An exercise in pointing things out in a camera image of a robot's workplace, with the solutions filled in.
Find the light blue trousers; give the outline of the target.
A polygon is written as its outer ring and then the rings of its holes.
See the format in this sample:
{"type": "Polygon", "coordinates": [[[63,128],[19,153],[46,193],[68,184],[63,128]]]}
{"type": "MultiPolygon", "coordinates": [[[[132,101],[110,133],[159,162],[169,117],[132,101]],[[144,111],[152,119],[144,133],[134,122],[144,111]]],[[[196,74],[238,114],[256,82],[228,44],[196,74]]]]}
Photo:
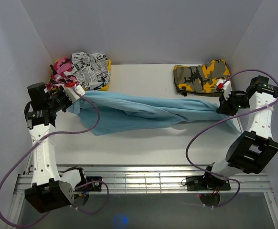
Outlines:
{"type": "Polygon", "coordinates": [[[137,97],[103,91],[88,91],[67,110],[76,114],[94,135],[123,131],[166,128],[179,123],[221,121],[217,104],[196,99],[137,97]]]}

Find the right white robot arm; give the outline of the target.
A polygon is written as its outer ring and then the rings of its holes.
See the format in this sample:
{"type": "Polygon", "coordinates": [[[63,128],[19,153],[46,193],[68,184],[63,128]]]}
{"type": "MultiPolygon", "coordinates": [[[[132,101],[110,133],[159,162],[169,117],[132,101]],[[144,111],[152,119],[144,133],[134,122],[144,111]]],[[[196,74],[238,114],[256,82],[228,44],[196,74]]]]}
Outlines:
{"type": "Polygon", "coordinates": [[[245,91],[233,91],[230,82],[221,79],[216,88],[221,92],[219,114],[234,116],[249,108],[246,130],[231,144],[224,160],[206,168],[202,184],[206,189],[222,186],[226,177],[238,173],[259,174],[278,152],[278,142],[271,133],[273,107],[278,87],[264,76],[254,77],[245,91]]]}

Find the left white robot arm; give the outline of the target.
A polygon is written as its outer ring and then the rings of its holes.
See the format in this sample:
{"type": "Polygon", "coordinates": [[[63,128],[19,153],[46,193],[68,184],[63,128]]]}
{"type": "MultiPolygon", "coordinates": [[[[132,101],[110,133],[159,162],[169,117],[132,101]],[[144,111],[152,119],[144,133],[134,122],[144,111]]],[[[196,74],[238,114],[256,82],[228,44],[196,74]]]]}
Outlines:
{"type": "Polygon", "coordinates": [[[83,190],[87,178],[80,167],[59,174],[54,146],[55,120],[59,111],[66,111],[85,94],[81,86],[50,91],[46,84],[28,86],[30,102],[25,107],[25,119],[35,149],[32,186],[25,190],[25,199],[40,213],[72,205],[74,189],[83,190]]]}

